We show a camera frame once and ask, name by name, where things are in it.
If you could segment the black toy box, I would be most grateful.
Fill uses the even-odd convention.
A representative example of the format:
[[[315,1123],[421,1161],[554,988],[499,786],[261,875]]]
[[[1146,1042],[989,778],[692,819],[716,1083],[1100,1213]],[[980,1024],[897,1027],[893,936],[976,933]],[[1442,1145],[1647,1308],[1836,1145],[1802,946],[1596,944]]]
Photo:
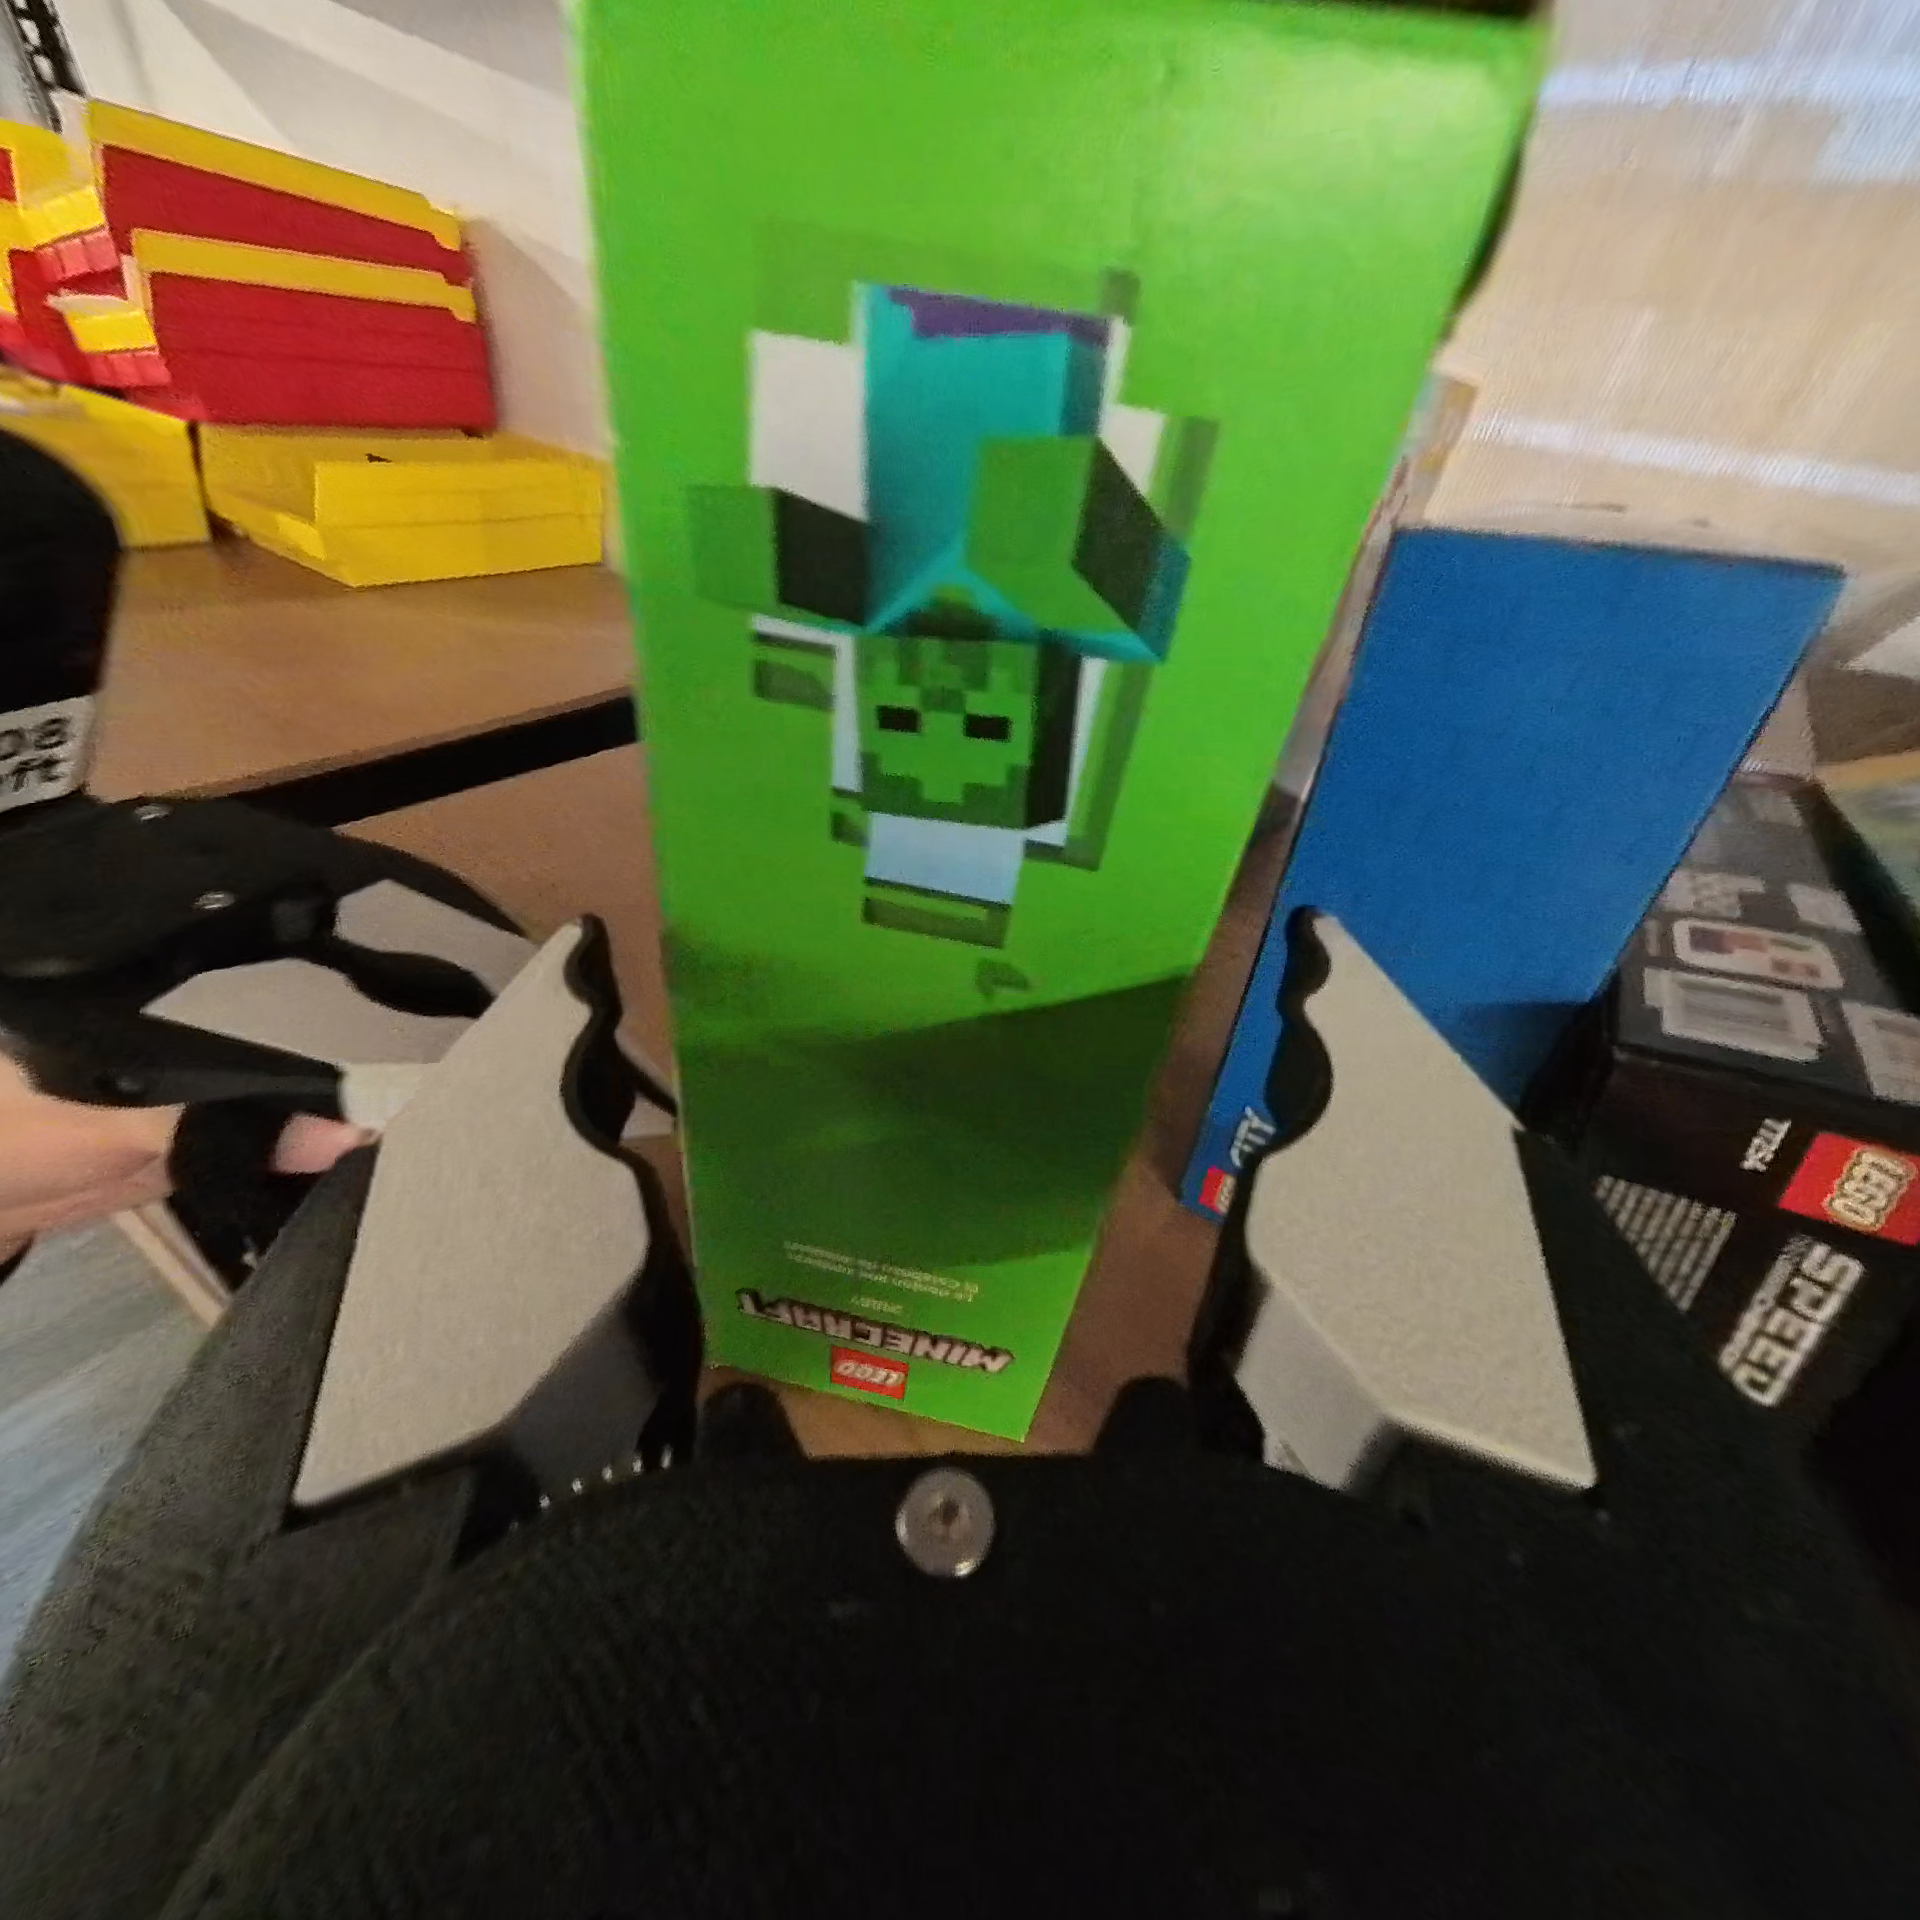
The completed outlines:
[[[1738,1393],[1861,1507],[1915,1497],[1915,995],[1803,783],[1743,776],[1522,1116]]]

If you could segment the black metal shelf rack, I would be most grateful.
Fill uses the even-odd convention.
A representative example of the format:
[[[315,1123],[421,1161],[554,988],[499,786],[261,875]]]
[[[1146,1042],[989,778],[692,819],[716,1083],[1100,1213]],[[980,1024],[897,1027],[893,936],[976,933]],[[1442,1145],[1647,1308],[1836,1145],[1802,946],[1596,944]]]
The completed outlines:
[[[104,99],[413,187],[468,231],[500,424],[604,458],[570,19],[554,3],[4,4],[4,108]],[[338,826],[631,743],[624,690],[261,789]]]

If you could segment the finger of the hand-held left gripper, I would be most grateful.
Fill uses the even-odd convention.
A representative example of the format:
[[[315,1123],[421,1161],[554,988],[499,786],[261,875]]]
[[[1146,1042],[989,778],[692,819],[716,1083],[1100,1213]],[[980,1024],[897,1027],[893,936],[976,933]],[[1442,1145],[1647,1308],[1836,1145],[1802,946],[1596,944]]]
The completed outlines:
[[[338,900],[337,931],[380,954],[440,959],[476,979],[514,979],[527,937],[397,880],[378,880]]]
[[[197,973],[144,1015],[337,1069],[344,1119],[359,1129],[386,1129],[474,1024],[471,1015],[396,1010],[307,961]]]

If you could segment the person's left hand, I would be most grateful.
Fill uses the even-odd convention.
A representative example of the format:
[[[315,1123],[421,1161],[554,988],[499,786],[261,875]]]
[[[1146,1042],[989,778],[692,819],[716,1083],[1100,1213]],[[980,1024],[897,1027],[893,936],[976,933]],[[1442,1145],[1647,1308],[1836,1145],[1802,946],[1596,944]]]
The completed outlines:
[[[3,1061],[3,1266],[37,1239],[168,1200],[179,1187],[252,1199],[321,1177],[375,1132],[249,1099],[109,1108],[39,1089]]]

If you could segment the stack of yellow red bins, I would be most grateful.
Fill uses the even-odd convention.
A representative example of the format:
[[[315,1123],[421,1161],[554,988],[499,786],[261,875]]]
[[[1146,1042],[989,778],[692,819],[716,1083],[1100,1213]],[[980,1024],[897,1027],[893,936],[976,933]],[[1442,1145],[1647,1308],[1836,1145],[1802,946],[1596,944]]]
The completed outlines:
[[[487,434],[457,217],[396,184],[88,108],[112,277],[60,295],[96,385],[197,426]]]

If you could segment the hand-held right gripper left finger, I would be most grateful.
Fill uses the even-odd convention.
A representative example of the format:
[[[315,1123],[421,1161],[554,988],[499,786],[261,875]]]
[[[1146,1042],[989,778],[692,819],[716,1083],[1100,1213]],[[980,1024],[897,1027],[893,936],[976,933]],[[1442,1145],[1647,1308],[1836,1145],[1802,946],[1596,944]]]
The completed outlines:
[[[682,1452],[682,1245],[619,1020],[608,933],[576,920],[381,1133],[298,1511],[441,1468],[545,1504]]]

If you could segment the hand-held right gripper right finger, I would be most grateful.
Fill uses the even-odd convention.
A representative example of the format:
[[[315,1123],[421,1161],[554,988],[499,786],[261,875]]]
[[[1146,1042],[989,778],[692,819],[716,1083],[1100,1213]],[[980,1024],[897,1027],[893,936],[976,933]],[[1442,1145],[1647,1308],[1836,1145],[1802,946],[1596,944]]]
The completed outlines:
[[[1264,1468],[1357,1496],[1439,1452],[1599,1480],[1520,1129],[1331,914],[1287,924],[1275,1133],[1233,1200],[1228,1399]]]

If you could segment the wooden desk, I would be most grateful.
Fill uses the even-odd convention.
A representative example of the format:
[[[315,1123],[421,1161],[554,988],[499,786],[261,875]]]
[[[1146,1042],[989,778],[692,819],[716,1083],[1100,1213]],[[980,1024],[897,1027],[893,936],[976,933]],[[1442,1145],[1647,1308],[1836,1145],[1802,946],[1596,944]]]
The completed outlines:
[[[581,914],[608,927],[629,1031],[668,1063],[658,885],[650,839],[647,751],[567,760],[448,797],[421,800],[347,831],[425,858],[468,880],[508,920],[551,931]],[[1175,1184],[1205,1116],[1285,863],[1289,797],[1264,783],[1241,817],[1240,867],[1187,996],[1167,1034],[1159,1074],[1123,1113],[1137,1138],[1116,1167],[1035,1419],[1021,1443],[935,1421],[879,1397],[772,1383],[804,1452],[817,1457],[1082,1455],[1117,1393],[1140,1376],[1183,1378],[1216,1226]]]

